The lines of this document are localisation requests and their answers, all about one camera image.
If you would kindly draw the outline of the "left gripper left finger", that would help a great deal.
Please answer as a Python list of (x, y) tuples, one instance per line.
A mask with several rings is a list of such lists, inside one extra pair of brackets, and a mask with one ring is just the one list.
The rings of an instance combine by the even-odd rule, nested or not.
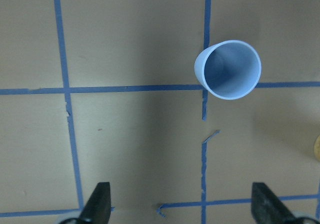
[(107, 224), (111, 216), (111, 186), (99, 182), (77, 218), (78, 224)]

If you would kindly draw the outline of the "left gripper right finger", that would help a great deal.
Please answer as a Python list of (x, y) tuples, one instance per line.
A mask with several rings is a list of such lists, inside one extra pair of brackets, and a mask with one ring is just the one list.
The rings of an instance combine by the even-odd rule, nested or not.
[(253, 182), (251, 214), (256, 224), (294, 224), (296, 217), (264, 182)]

